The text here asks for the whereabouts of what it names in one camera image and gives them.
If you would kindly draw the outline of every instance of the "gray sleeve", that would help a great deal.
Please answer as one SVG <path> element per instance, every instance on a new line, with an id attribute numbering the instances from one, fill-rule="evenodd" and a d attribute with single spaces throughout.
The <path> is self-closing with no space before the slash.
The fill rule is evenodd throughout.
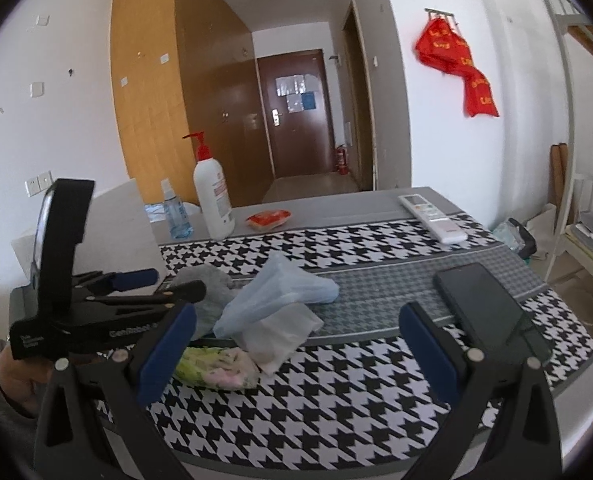
<path id="1" fill-rule="evenodd" d="M 0 340 L 0 353 L 6 342 Z M 34 462 L 34 437 L 36 419 L 28 418 L 11 407 L 0 389 L 0 429 L 13 449 L 17 450 L 30 466 Z"/>

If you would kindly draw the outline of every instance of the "black smartphone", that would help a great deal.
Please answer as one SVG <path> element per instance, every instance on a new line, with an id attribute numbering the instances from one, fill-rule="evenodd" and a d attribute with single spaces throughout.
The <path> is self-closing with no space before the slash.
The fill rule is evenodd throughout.
<path id="1" fill-rule="evenodd" d="M 552 350 L 527 312 L 481 264 L 442 270 L 435 284 L 472 343 L 504 364 L 536 357 L 547 364 Z"/>

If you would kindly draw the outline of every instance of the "hand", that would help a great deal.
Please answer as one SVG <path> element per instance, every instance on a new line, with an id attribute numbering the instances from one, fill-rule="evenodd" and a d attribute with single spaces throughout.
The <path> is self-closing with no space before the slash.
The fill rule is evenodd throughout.
<path id="1" fill-rule="evenodd" d="M 0 387 L 8 399 L 20 404 L 27 412 L 38 415 L 35 384 L 47 384 L 54 363 L 43 357 L 15 360 L 7 343 L 0 354 Z"/>

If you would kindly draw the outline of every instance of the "bottle label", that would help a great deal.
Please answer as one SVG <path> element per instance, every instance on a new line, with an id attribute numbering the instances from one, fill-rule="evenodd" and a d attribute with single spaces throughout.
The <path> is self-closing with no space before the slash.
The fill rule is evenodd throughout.
<path id="1" fill-rule="evenodd" d="M 225 178 L 222 178 L 214 185 L 214 196 L 216 197 L 216 207 L 221 218 L 230 215 L 232 206 L 230 205 L 230 197 L 227 193 L 227 186 L 225 185 Z"/>

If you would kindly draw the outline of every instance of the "fire extinguisher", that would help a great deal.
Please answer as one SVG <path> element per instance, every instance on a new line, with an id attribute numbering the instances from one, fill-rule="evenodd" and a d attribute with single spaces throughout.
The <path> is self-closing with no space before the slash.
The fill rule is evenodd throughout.
<path id="1" fill-rule="evenodd" d="M 340 145 L 337 150 L 337 171 L 339 174 L 348 174 L 348 154 L 344 145 Z"/>

